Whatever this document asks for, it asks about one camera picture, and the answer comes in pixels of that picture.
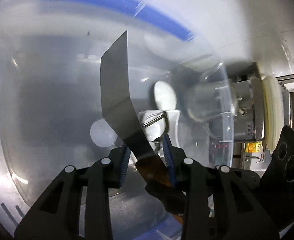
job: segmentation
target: clear plastic bowl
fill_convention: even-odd
[[[178,141],[186,155],[208,167],[231,165],[227,76],[200,33],[183,40],[141,19],[73,0],[0,0],[0,173],[10,175],[0,184],[0,204],[16,222],[15,206],[27,212],[65,166],[91,166],[121,145],[117,138],[110,147],[97,146],[90,128],[102,118],[100,57],[126,30],[136,112],[156,109],[153,86],[168,82],[181,111]],[[123,189],[110,193],[115,239],[161,239],[159,228],[179,234],[180,225],[144,185],[132,162]],[[0,221],[13,234],[16,224],[1,209]]]

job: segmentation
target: white egg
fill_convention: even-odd
[[[154,86],[154,98],[159,110],[167,111],[176,109],[176,93],[168,83],[164,81],[156,82]]]

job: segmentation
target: yellow label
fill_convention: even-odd
[[[246,143],[246,152],[257,153],[260,151],[260,142]]]

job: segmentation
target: white ceramic object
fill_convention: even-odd
[[[283,100],[278,81],[273,76],[263,80],[266,140],[270,153],[275,150],[284,126]]]
[[[90,128],[90,137],[95,145],[106,148],[115,144],[118,135],[105,119],[99,119]]]
[[[154,120],[156,117],[161,115],[160,110],[147,110],[144,113],[142,113],[141,117],[141,123],[147,123],[149,121]],[[148,141],[152,142],[156,138],[160,137],[166,128],[166,123],[165,119],[160,119],[158,122],[152,124],[151,126],[146,127],[145,130],[145,135],[148,139]]]
[[[167,111],[176,109],[176,93],[172,86],[167,82],[156,82],[154,86],[154,98],[159,110]]]
[[[160,110],[147,110],[145,112],[139,113],[141,123],[147,123],[151,120],[154,120],[157,116],[161,114]],[[169,121],[169,131],[168,135],[171,140],[171,143],[175,147],[179,147],[178,143],[178,120],[180,116],[180,110],[168,110],[166,111],[168,121]],[[160,137],[166,128],[165,119],[161,119],[158,122],[152,124],[151,126],[145,128],[145,135],[147,139],[152,142],[156,138]]]

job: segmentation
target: blue tape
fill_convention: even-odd
[[[193,38],[189,29],[182,26],[175,20],[160,13],[151,6],[144,6],[138,10],[138,0],[69,0],[81,3],[89,3],[99,7],[104,7],[113,11],[123,13],[130,17],[138,18],[146,23],[170,33],[183,41],[189,41]]]
[[[166,160],[166,167],[169,175],[169,181],[173,187],[176,187],[177,181],[176,181],[176,176],[175,176],[175,167],[174,167],[174,162],[171,157],[170,153],[170,148],[169,148],[169,143],[167,141],[166,136],[163,136],[163,152]]]

